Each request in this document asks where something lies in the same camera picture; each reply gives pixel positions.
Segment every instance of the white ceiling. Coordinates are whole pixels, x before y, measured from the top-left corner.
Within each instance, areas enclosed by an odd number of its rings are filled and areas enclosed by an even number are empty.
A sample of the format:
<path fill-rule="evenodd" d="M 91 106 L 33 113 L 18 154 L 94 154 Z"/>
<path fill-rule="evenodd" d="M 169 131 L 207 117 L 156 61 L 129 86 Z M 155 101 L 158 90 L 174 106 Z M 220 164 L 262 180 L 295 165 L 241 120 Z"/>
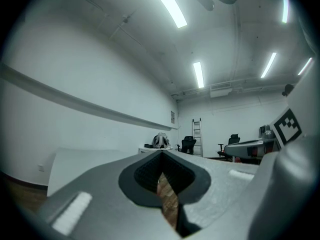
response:
<path fill-rule="evenodd" d="M 122 26 L 126 33 L 120 29 L 112 40 L 176 99 L 197 91 L 193 63 L 198 61 L 204 90 L 228 81 L 234 88 L 246 89 L 294 84 L 313 56 L 292 6 L 287 24 L 282 23 L 283 0 L 238 0 L 233 5 L 214 0 L 213 11 L 196 0 L 176 2 L 187 21 L 182 28 L 177 28 L 160 0 L 65 0 L 62 6 L 108 37 L 123 15 L 132 14 Z M 277 56 L 261 79 L 273 52 Z"/>

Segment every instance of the baseboard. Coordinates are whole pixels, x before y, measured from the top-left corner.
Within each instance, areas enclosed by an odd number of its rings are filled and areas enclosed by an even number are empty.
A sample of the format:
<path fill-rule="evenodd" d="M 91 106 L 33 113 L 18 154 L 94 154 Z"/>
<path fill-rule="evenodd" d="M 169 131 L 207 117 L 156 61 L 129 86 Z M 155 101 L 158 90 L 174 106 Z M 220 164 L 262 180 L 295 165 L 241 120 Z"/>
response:
<path fill-rule="evenodd" d="M 4 177 L 5 179 L 14 182 L 16 184 L 19 184 L 21 186 L 24 187 L 28 187 L 28 188 L 33 188 L 33 189 L 37 189 L 37 190 L 48 190 L 48 186 L 47 185 L 40 185 L 40 184 L 35 184 L 35 183 L 31 183 L 31 182 L 27 182 L 27 181 L 23 181 L 21 179 L 17 179 L 15 177 L 12 177 L 6 173 L 4 173 L 3 171 L 1 171 L 1 175 L 2 177 Z"/>

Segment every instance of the electrical outlet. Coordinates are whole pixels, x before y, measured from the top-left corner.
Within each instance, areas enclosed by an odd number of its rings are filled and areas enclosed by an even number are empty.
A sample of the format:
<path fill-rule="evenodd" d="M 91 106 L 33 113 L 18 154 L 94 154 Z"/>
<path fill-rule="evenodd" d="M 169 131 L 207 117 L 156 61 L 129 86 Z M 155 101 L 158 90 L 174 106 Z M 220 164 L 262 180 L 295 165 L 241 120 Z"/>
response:
<path fill-rule="evenodd" d="M 44 165 L 43 164 L 38 164 L 38 170 L 40 172 L 44 172 L 45 171 Z"/>

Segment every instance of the ceiling light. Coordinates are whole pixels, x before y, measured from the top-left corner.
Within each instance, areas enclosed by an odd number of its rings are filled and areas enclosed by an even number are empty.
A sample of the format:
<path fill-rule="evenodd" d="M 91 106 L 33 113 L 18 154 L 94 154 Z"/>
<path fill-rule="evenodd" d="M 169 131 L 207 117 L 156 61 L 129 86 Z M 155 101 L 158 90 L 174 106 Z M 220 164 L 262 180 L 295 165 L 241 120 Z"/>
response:
<path fill-rule="evenodd" d="M 269 60 L 269 63 L 268 63 L 268 65 L 266 66 L 266 68 L 265 68 L 265 70 L 264 70 L 261 78 L 264 78 L 264 77 L 266 76 L 266 74 L 268 73 L 268 71 L 269 71 L 269 69 L 270 69 L 270 67 L 271 67 L 271 65 L 272 65 L 272 62 L 274 62 L 274 59 L 275 59 L 276 55 L 277 55 L 276 52 L 272 53 L 271 58 L 270 58 L 270 60 Z"/>
<path fill-rule="evenodd" d="M 282 16 L 283 23 L 287 23 L 288 12 L 289 12 L 289 0 L 283 0 L 283 16 Z"/>
<path fill-rule="evenodd" d="M 175 0 L 161 0 L 161 2 L 169 11 L 178 28 L 182 28 L 187 25 L 186 19 Z"/>
<path fill-rule="evenodd" d="M 193 63 L 193 67 L 196 75 L 196 80 L 198 81 L 198 86 L 199 88 L 203 88 L 205 84 L 204 84 L 204 77 L 202 75 L 201 63 L 200 62 Z"/>
<path fill-rule="evenodd" d="M 298 76 L 301 75 L 301 73 L 306 69 L 306 67 L 309 65 L 309 63 L 312 61 L 312 58 L 310 58 L 307 63 L 304 65 L 303 69 L 301 69 L 300 73 L 298 74 Z"/>

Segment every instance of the backpack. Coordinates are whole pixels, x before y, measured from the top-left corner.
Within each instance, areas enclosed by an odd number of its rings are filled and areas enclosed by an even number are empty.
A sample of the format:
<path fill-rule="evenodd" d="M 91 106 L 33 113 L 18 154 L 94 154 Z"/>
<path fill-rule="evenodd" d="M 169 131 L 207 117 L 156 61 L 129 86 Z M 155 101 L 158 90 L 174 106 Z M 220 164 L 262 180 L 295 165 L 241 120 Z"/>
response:
<path fill-rule="evenodd" d="M 167 135 L 163 132 L 159 132 L 158 135 L 154 136 L 152 146 L 154 149 L 166 149 L 169 147 L 170 143 Z"/>

